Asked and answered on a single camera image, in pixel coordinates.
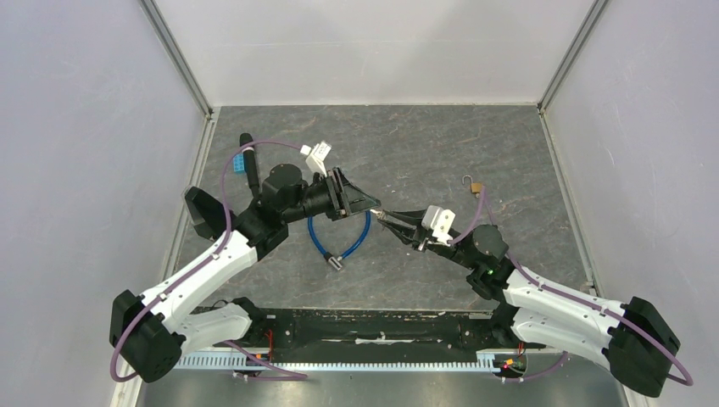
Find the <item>small key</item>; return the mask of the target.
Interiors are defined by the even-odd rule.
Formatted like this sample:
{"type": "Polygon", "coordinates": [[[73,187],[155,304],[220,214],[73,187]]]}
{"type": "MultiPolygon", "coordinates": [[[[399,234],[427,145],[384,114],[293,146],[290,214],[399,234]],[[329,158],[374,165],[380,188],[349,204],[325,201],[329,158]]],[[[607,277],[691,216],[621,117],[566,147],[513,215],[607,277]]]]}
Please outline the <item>small key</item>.
{"type": "Polygon", "coordinates": [[[378,220],[384,220],[386,218],[385,213],[382,210],[379,209],[371,209],[370,212],[378,219],[378,220]]]}

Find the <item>blue cable lock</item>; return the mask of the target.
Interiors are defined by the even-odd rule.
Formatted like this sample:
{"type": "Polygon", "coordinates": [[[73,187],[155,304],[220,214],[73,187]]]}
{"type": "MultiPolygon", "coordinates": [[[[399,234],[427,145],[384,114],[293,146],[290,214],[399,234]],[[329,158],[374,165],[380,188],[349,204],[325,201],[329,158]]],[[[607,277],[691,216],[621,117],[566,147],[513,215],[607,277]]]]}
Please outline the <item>blue cable lock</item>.
{"type": "Polygon", "coordinates": [[[344,262],[348,257],[355,254],[364,244],[365,239],[369,236],[371,230],[371,214],[364,213],[363,226],[361,231],[356,233],[355,239],[346,240],[344,246],[340,248],[338,243],[330,243],[329,238],[320,236],[315,227],[315,218],[310,216],[306,221],[307,232],[316,251],[323,258],[324,262],[333,270],[340,271],[344,268],[344,262]]]}

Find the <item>brass padlock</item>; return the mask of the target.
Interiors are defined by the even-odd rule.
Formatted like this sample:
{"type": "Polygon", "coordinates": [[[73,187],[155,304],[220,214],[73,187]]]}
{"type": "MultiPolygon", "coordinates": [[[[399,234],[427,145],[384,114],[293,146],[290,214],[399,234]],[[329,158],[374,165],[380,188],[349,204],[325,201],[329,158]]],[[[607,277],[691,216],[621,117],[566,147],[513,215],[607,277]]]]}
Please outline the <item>brass padlock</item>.
{"type": "Polygon", "coordinates": [[[469,191],[475,197],[479,197],[483,190],[483,184],[478,181],[474,181],[472,176],[464,175],[461,179],[461,184],[468,187],[469,191]]]}

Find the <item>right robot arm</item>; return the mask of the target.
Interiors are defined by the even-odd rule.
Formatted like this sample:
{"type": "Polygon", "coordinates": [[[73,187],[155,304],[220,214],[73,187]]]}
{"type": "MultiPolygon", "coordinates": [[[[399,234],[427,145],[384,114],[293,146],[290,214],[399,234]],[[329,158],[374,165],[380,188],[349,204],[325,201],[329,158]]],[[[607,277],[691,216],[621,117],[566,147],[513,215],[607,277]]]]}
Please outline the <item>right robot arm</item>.
{"type": "Polygon", "coordinates": [[[499,304],[489,324],[497,344],[538,344],[581,356],[651,398],[672,378],[681,344],[650,301],[634,297],[623,303],[541,277],[510,259],[496,225],[480,224],[463,234],[452,227],[448,209],[373,213],[403,244],[469,270],[471,289],[499,304]]]}

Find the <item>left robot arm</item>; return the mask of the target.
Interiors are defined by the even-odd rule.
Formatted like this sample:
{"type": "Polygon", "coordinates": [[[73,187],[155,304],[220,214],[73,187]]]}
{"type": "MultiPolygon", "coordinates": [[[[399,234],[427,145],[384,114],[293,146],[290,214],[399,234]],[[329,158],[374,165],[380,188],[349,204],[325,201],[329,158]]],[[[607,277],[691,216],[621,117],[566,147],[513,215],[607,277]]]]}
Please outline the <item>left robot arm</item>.
{"type": "Polygon", "coordinates": [[[289,224],[317,215],[330,220],[380,207],[378,198],[352,184],[338,167],[312,182],[292,164],[279,164],[259,187],[250,205],[234,214],[199,187],[189,187],[185,201],[196,232],[210,247],[190,264],[158,285],[134,294],[125,290],[113,301],[109,341],[114,348],[110,373],[122,381],[117,363],[124,360],[138,376],[155,382],[179,359],[227,340],[247,346],[266,334],[263,314],[246,299],[219,309],[195,309],[220,286],[276,249],[289,234],[289,224]]]}

